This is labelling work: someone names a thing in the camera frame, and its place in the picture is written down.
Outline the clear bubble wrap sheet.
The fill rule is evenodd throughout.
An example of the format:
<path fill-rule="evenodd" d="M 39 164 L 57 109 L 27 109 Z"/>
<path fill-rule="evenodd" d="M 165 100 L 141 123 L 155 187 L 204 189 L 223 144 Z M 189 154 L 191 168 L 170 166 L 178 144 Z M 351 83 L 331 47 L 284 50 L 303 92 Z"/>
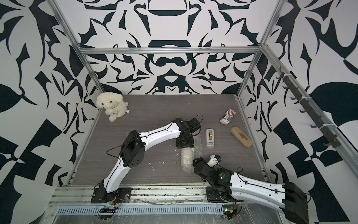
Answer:
<path fill-rule="evenodd" d="M 202 143 L 200 135 L 194 137 L 194 147 L 185 147 L 181 149 L 181 168 L 185 173 L 193 173 L 194 159 L 203 156 Z"/>

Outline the grey tape dispenser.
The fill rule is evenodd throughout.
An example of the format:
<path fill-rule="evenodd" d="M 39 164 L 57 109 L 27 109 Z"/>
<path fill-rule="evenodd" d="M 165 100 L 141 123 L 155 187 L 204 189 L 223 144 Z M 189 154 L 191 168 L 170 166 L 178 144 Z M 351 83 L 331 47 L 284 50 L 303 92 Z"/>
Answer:
<path fill-rule="evenodd" d="M 207 148 L 214 148 L 215 141 L 214 141 L 214 130 L 213 129 L 206 129 L 206 147 Z"/>

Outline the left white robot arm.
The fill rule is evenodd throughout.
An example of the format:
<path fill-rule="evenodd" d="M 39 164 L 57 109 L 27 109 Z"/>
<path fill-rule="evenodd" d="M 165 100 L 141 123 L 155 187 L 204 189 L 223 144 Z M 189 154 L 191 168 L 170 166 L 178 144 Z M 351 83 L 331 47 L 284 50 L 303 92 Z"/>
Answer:
<path fill-rule="evenodd" d="M 120 187 L 121 182 L 130 169 L 138 166 L 144 160 L 145 152 L 160 143 L 175 139 L 176 147 L 194 147 L 194 137 L 201 131 L 200 121 L 192 118 L 189 121 L 177 118 L 168 125 L 158 129 L 138 133 L 131 131 L 124 143 L 115 147 L 120 148 L 117 163 L 110 174 L 99 184 L 95 185 L 91 203 L 123 203 L 131 197 L 131 188 Z"/>

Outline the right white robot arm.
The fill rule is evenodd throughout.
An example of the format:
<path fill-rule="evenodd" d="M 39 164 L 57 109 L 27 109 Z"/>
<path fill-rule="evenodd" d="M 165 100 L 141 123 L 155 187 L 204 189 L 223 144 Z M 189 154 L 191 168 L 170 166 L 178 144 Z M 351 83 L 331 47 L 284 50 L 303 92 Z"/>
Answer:
<path fill-rule="evenodd" d="M 209 202 L 250 201 L 284 214 L 295 224 L 309 223 L 308 194 L 296 184 L 257 181 L 238 172 L 216 168 L 220 161 L 217 155 L 211 156 L 209 161 L 202 157 L 193 161 L 194 173 L 210 185 L 207 188 Z"/>

